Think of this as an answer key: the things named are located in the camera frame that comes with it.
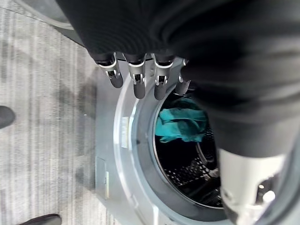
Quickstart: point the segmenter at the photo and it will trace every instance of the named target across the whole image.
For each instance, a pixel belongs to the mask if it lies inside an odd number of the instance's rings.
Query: washer label
[[[122,134],[121,134],[121,147],[127,149],[128,148],[128,125],[129,125],[129,117],[122,117]]]

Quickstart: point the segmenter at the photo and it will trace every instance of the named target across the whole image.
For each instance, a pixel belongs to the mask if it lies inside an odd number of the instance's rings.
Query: black shoe
[[[58,214],[48,214],[33,218],[19,225],[61,225],[61,218]]]
[[[15,113],[10,108],[0,105],[0,129],[11,125],[15,120]]]

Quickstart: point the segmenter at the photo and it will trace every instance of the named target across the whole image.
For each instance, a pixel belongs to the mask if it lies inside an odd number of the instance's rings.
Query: teal cloth
[[[159,112],[155,135],[160,142],[167,143],[177,138],[184,142],[201,142],[207,119],[192,99],[180,98],[170,105],[172,108]]]

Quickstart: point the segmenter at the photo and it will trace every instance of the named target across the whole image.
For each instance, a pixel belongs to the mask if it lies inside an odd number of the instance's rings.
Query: gray carpet
[[[117,223],[94,194],[98,69],[86,50],[0,1],[0,224],[59,213],[64,225]]]

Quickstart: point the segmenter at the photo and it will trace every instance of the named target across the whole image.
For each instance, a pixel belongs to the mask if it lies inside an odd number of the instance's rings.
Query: black fabric
[[[250,157],[292,149],[300,123],[300,1],[57,2],[94,58],[169,49],[188,59],[182,76],[197,83],[218,147]]]
[[[139,54],[165,47],[149,36],[139,0],[57,0],[57,3],[90,53]]]

